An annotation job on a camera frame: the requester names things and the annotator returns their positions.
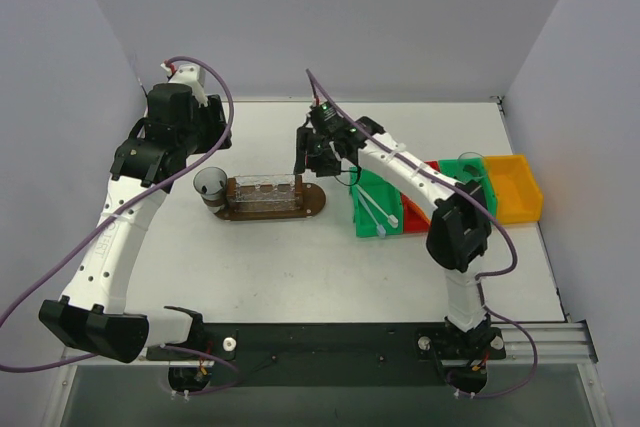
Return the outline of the dark smoked plastic cup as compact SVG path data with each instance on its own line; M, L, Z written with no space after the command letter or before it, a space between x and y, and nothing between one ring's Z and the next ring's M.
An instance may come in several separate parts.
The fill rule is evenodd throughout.
M227 207L226 192L228 177L218 167L206 167L197 172L193 179L193 187L201 196L204 204L214 214Z

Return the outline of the clear acrylic toothbrush holder rack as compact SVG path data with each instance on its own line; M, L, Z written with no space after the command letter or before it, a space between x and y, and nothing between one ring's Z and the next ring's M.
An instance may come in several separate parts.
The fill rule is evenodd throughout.
M239 213L288 212L299 207L293 174L244 175L229 179L227 200Z

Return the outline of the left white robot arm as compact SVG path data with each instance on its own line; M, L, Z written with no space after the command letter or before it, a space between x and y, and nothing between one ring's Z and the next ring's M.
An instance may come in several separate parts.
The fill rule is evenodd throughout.
M115 151L100 232L61 297L39 310L65 346L123 363L149 343L148 317L127 312L126 294L151 221L190 156L231 145L220 98L200 81L157 84L146 100L146 115Z

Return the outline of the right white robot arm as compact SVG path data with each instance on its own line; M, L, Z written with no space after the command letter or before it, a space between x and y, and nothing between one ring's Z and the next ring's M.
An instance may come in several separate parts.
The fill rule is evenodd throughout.
M328 102L311 106L296 129L294 172L335 177L344 160L377 175L423 212L427 252L445 270L446 321L467 345L487 342L491 324L476 279L476 259L491 234L482 186L435 171L366 116L351 122Z

